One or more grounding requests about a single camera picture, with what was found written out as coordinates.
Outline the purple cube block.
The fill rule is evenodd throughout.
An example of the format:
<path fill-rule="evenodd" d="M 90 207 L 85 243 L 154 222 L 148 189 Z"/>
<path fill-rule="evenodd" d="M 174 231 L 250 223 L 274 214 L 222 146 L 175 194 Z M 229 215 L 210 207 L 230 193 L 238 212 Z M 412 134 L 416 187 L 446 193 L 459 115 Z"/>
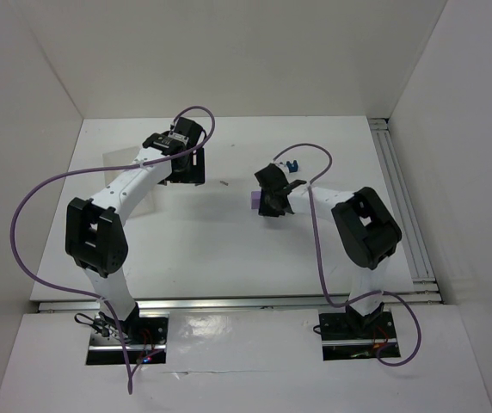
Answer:
<path fill-rule="evenodd" d="M 250 194 L 250 208 L 258 210 L 261 205 L 261 191 L 252 191 Z"/>

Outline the blue castle block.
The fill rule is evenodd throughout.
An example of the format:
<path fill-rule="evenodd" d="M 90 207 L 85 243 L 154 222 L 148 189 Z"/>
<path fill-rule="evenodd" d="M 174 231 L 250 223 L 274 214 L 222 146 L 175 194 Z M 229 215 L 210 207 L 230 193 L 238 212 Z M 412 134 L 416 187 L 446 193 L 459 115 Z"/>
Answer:
<path fill-rule="evenodd" d="M 298 161 L 286 161 L 286 167 L 290 173 L 297 173 L 299 170 Z"/>

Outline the white perforated box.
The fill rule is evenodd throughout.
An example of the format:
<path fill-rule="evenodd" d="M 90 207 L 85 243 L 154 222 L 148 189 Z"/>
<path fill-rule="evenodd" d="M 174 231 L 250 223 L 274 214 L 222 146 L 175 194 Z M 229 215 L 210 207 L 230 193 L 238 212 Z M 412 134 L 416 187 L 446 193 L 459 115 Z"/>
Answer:
<path fill-rule="evenodd" d="M 140 147 L 135 145 L 116 151 L 106 151 L 102 154 L 102 165 L 105 168 L 108 168 L 137 163 L 139 149 Z M 108 187 L 114 180 L 117 180 L 122 173 L 127 174 L 128 171 L 105 170 L 105 185 Z M 157 211 L 153 187 L 147 189 L 146 182 L 141 183 L 139 186 L 135 185 L 133 188 L 126 188 L 126 194 L 131 197 L 130 200 L 126 201 L 126 205 L 129 207 L 133 206 L 133 209 L 130 209 L 129 219 L 153 214 Z"/>

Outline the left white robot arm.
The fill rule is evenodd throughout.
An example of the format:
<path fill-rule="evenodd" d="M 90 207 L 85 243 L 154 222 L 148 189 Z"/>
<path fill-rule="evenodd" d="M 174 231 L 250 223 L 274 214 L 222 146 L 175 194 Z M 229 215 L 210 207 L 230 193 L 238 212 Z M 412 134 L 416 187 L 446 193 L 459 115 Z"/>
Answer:
<path fill-rule="evenodd" d="M 74 198 L 67 207 L 65 252 L 100 296 L 101 319 L 113 327 L 120 323 L 131 340 L 138 338 L 142 322 L 123 271 L 128 255 L 124 225 L 157 184 L 205 182 L 203 149 L 172 158 L 196 146 L 204 132 L 195 121 L 179 118 L 168 131 L 145 140 L 130 170 L 87 200 Z"/>

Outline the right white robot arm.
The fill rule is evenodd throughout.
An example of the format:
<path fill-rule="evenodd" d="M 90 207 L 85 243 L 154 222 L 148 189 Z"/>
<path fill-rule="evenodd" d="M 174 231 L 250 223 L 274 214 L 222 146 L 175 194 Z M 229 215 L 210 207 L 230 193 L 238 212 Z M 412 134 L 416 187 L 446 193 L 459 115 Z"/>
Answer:
<path fill-rule="evenodd" d="M 305 214 L 311 217 L 317 272 L 328 304 L 345 311 L 348 327 L 356 334 L 370 330 L 383 312 L 381 277 L 402 240 L 402 231 L 370 187 L 357 191 L 320 188 L 310 182 L 290 182 L 285 172 L 271 163 L 255 172 L 261 188 L 258 213 L 264 217 Z M 360 272 L 352 279 L 348 300 L 337 303 L 327 288 L 318 221 L 335 225 L 341 247 Z"/>

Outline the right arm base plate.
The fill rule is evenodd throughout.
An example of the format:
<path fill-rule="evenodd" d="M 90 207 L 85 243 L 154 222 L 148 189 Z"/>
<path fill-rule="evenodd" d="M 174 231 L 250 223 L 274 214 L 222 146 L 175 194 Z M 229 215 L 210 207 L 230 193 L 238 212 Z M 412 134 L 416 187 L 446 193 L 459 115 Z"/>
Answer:
<path fill-rule="evenodd" d="M 400 358 L 393 316 L 384 311 L 362 332 L 354 332 L 346 321 L 345 313 L 321 313 L 319 324 L 312 328 L 322 340 L 325 361 L 375 359 L 382 350 L 382 358 Z"/>

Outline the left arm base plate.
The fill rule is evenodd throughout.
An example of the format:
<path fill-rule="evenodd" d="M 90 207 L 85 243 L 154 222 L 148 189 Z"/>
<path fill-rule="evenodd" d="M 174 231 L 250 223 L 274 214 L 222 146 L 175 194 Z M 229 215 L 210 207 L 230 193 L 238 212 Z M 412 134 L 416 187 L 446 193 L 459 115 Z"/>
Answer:
<path fill-rule="evenodd" d="M 124 365 L 118 330 L 102 320 L 100 316 L 91 317 L 85 313 L 74 316 L 77 324 L 90 328 L 90 338 L 85 364 L 87 366 Z M 124 334 L 124 342 L 132 366 L 138 362 L 145 365 L 165 364 L 167 357 L 167 335 L 169 317 L 142 317 L 138 332 L 132 336 Z"/>

